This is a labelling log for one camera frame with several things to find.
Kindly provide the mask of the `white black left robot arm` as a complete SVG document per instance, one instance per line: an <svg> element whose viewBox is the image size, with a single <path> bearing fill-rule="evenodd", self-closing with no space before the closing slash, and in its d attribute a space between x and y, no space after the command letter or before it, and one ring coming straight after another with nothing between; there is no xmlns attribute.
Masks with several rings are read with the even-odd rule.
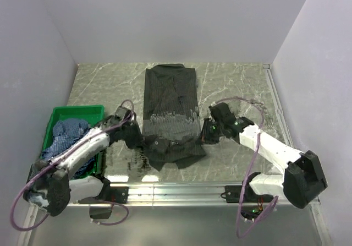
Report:
<svg viewBox="0 0 352 246"><path fill-rule="evenodd" d="M87 176L73 180L72 177L91 158L120 140L130 149L136 149L142 143L136 114L123 106L90 128L61 154L33 163L23 199L50 216L59 215L68 204L77 201L107 202L111 196L111 183L107 178Z"/></svg>

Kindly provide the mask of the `green plastic tray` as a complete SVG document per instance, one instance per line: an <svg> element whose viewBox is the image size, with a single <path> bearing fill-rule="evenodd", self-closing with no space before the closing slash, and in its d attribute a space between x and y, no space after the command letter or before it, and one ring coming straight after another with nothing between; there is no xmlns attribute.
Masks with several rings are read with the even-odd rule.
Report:
<svg viewBox="0 0 352 246"><path fill-rule="evenodd" d="M104 117L105 117L105 108L103 105L64 106L64 107L54 108L47 125L42 151L52 144L52 128L58 121L63 121L69 118L84 119L90 124L92 129L94 125L99 121L103 120Z"/></svg>

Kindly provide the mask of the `aluminium rail frame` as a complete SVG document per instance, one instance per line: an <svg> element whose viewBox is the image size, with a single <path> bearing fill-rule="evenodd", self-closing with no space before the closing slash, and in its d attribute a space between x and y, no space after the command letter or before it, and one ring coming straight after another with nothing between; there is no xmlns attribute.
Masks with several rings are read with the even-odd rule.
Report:
<svg viewBox="0 0 352 246"><path fill-rule="evenodd" d="M79 64L69 106L104 105L114 112L124 99L134 101L142 127L145 69L159 63ZM292 145L274 89L270 64L184 63L195 68L202 123L208 105L224 97L255 98L264 111L263 129ZM226 185L240 185L252 151L223 138L203 145L207 156L183 170L149 167L140 152L124 142L106 152L104 173L112 187L128 187L129 217L116 226L89 223L90 211L106 216L110 205L70 204L30 236L28 245L328 245L322 239L320 201L299 210L280 201L246 239L237 239L237 204L220 197Z"/></svg>

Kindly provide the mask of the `blue checked shirt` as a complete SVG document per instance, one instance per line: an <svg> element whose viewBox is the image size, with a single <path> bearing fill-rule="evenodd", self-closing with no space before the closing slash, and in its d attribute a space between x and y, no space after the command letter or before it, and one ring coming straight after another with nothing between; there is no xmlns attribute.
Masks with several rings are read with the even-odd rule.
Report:
<svg viewBox="0 0 352 246"><path fill-rule="evenodd" d="M52 128L52 144L41 152L40 159L48 160L70 148L91 129L84 119L69 118L58 121ZM72 180L82 179L96 173L96 157L91 158L72 176Z"/></svg>

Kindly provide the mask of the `black pinstriped long sleeve shirt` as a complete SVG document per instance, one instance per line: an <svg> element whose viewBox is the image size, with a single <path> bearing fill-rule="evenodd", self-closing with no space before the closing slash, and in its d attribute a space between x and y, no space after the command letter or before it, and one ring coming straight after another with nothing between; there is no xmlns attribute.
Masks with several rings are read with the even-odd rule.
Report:
<svg viewBox="0 0 352 246"><path fill-rule="evenodd" d="M160 171L167 163L187 168L206 156L194 68L159 64L145 73L142 134L144 155Z"/></svg>

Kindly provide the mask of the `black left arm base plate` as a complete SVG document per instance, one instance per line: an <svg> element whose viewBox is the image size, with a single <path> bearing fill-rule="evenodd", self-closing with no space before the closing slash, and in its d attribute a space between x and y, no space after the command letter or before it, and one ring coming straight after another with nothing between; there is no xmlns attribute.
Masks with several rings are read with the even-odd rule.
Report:
<svg viewBox="0 0 352 246"><path fill-rule="evenodd" d="M103 187L96 197L89 197L79 200L79 204L98 204L98 203L119 203L126 204L128 200L128 187Z"/></svg>

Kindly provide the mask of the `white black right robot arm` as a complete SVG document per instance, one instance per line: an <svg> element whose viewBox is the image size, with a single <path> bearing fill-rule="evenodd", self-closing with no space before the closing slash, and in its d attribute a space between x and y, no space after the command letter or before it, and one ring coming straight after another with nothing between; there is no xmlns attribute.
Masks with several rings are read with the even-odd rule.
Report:
<svg viewBox="0 0 352 246"><path fill-rule="evenodd" d="M279 171L264 174L247 169L236 196L230 189L225 190L228 201L266 203L284 199L303 209L327 189L325 173L314 152L302 152L282 143L248 118L236 117L225 102L209 109L211 116L204 120L200 135L202 144L217 144L224 136L251 149L255 157L262 156Z"/></svg>

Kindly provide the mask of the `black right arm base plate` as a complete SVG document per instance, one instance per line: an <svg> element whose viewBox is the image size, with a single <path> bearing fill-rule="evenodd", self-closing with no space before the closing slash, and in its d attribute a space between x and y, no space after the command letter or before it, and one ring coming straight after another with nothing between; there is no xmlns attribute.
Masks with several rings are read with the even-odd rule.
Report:
<svg viewBox="0 0 352 246"><path fill-rule="evenodd" d="M242 186L239 185L226 185L224 187L224 192L220 194L222 199L225 199L227 203L239 203L240 194L241 194ZM245 187L243 202L244 203L257 203L264 202L264 196L260 196L255 194L253 189L247 185Z"/></svg>

